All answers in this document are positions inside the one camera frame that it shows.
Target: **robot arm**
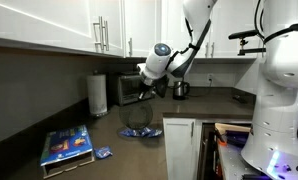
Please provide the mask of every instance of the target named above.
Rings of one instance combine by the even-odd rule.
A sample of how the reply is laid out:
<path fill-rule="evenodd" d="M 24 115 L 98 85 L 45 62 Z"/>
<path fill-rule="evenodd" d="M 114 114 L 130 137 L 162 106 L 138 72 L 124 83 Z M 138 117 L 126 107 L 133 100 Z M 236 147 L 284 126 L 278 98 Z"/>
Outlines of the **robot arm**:
<path fill-rule="evenodd" d="M 146 63 L 138 64 L 144 83 L 143 92 L 149 91 L 150 87 L 157 84 L 161 86 L 156 87 L 156 90 L 165 89 L 168 83 L 166 77 L 168 72 L 177 78 L 182 78 L 189 72 L 193 59 L 209 31 L 210 13 L 216 2 L 217 0 L 184 0 L 183 10 L 191 41 L 183 51 L 174 50 L 163 43 L 156 44 L 152 48 Z"/>

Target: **blue box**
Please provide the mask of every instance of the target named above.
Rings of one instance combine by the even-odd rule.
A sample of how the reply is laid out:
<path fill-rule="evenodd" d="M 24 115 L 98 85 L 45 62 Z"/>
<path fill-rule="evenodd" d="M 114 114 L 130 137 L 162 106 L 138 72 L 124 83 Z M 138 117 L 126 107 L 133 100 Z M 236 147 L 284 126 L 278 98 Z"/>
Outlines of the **blue box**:
<path fill-rule="evenodd" d="M 40 159 L 44 178 L 94 162 L 93 147 L 85 125 L 47 134 Z"/>

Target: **electric kettle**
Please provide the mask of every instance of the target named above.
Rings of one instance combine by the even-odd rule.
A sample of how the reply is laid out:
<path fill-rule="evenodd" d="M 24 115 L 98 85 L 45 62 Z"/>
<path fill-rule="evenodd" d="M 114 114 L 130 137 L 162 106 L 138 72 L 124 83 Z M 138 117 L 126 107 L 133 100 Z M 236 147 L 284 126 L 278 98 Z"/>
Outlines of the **electric kettle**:
<path fill-rule="evenodd" d="M 184 81 L 175 81 L 173 86 L 173 99 L 185 100 L 190 91 L 190 84 Z"/>

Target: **kitchen counter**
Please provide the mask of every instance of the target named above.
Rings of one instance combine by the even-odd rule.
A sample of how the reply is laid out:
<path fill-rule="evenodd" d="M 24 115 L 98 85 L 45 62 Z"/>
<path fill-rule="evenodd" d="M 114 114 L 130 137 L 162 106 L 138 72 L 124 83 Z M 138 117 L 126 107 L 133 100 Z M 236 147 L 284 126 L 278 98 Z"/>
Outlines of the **kitchen counter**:
<path fill-rule="evenodd" d="M 163 129 L 163 117 L 204 119 L 226 122 L 250 121 L 253 103 L 240 104 L 232 99 L 231 88 L 194 88 L 184 101 L 166 97 L 148 102 L 153 109 L 152 128 Z M 119 135 L 125 127 L 119 119 L 119 107 L 99 119 L 89 116 L 88 103 L 83 101 L 0 143 L 0 179 L 42 179 L 40 155 L 47 132 L 86 124 L 94 147 L 109 145 L 113 156 L 79 167 L 50 179 L 101 180 L 165 180 L 167 179 L 164 137 L 126 138 Z"/>

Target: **white cabinet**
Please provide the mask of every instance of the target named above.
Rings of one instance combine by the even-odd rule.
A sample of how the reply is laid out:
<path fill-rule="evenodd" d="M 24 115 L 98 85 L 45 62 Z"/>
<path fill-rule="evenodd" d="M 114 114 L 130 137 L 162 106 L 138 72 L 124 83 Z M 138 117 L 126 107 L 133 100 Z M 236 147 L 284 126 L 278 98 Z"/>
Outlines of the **white cabinet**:
<path fill-rule="evenodd" d="M 161 40 L 161 0 L 125 0 L 126 57 L 147 57 Z"/>
<path fill-rule="evenodd" d="M 238 56 L 239 39 L 229 40 L 230 34 L 253 30 L 255 0 L 218 0 L 213 8 L 208 58 L 256 58 L 257 53 Z M 248 37 L 244 49 L 258 48 L 258 36 Z"/>
<path fill-rule="evenodd" d="M 95 52 L 91 0 L 0 0 L 0 38 Z"/>
<path fill-rule="evenodd" d="M 182 8 L 183 0 L 162 1 L 161 39 L 173 49 L 185 50 L 190 43 L 190 36 L 185 23 Z M 206 58 L 206 45 L 209 33 L 206 35 L 196 58 Z"/>
<path fill-rule="evenodd" d="M 182 0 L 165 0 L 162 3 L 162 41 L 175 49 L 185 49 L 190 36 L 187 31 Z M 196 58 L 235 58 L 257 57 L 257 53 L 238 56 L 239 40 L 229 40 L 236 32 L 253 30 L 253 18 L 257 0 L 218 0 L 211 13 L 211 27 L 200 47 Z M 260 39 L 250 37 L 244 49 L 258 48 Z"/>
<path fill-rule="evenodd" d="M 96 52 L 124 56 L 123 41 L 123 2 L 122 0 L 95 0 L 95 16 L 102 17 L 103 28 L 96 25 L 96 41 L 104 43 L 105 47 L 101 49 L 96 46 Z"/>
<path fill-rule="evenodd" d="M 197 179 L 201 133 L 201 123 L 198 124 L 195 119 L 163 118 L 168 179 Z"/>

